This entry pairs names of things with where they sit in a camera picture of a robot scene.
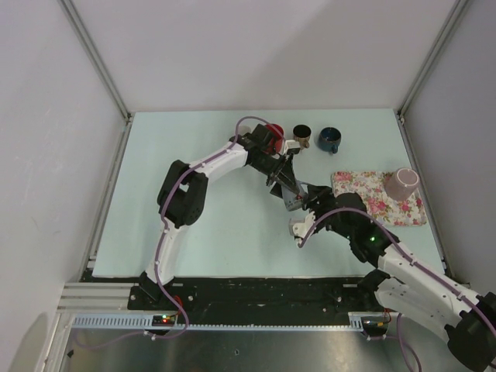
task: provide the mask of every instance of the floral cloth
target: floral cloth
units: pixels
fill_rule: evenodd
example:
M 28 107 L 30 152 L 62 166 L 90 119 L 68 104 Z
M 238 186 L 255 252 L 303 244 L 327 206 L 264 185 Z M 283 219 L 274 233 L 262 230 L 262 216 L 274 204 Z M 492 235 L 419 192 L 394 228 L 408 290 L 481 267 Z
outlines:
M 363 199 L 367 211 L 379 222 L 389 226 L 420 226 L 427 223 L 419 190 L 405 201 L 388 197 L 384 184 L 393 173 L 335 172 L 332 178 L 334 195 L 356 192 Z

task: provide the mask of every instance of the cup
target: cup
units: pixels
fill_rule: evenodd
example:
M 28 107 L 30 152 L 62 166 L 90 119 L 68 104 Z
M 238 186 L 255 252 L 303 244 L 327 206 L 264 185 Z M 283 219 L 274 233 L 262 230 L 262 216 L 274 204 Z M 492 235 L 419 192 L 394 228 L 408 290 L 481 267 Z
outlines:
M 317 142 L 319 149 L 328 153 L 337 153 L 341 144 L 341 132 L 330 126 L 324 128 L 319 134 Z
M 408 199 L 419 186 L 420 177 L 410 168 L 400 168 L 386 181 L 384 190 L 387 196 L 397 202 Z
M 269 143 L 269 150 L 267 152 L 270 154 L 279 153 L 284 142 L 284 129 L 277 124 L 266 124 L 265 126 L 276 136 L 276 139 L 271 140 Z
M 300 124 L 293 128 L 293 139 L 300 143 L 300 149 L 308 149 L 310 147 L 310 135 L 312 130 L 309 126 Z

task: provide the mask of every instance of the gray floor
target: gray floor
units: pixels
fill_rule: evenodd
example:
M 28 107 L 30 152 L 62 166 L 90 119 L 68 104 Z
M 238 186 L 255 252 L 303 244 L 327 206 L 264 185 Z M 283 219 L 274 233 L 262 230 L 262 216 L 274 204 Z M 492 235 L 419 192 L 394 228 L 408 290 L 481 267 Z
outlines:
M 425 372 L 464 372 L 440 340 L 414 323 L 405 336 Z M 81 342 L 95 345 L 123 331 L 83 331 Z M 187 332 L 174 340 L 125 339 L 99 351 L 74 349 L 67 372 L 327 372 L 407 371 L 394 340 L 367 342 L 355 332 Z

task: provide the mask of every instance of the floral placemat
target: floral placemat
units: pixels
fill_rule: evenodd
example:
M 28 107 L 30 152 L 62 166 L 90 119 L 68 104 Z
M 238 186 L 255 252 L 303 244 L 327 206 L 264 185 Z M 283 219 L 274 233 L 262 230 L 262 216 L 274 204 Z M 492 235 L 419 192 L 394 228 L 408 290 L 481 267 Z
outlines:
M 334 195 L 356 192 L 367 211 L 388 226 L 420 226 L 427 223 L 427 215 L 419 190 L 405 201 L 388 197 L 384 184 L 393 173 L 388 172 L 335 172 L 332 178 Z

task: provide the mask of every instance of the red mug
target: red mug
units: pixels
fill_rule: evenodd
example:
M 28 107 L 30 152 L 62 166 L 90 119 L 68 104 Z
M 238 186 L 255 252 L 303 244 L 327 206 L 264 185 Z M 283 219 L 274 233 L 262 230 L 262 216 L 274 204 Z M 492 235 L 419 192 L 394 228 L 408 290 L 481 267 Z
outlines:
M 276 136 L 276 140 L 272 140 L 270 142 L 270 148 L 269 150 L 267 151 L 268 153 L 278 153 L 281 151 L 282 149 L 282 144 L 283 144 L 283 135 L 284 135 L 284 129 L 281 128 L 281 126 L 277 125 L 277 124 L 266 124 L 265 125 L 275 136 Z

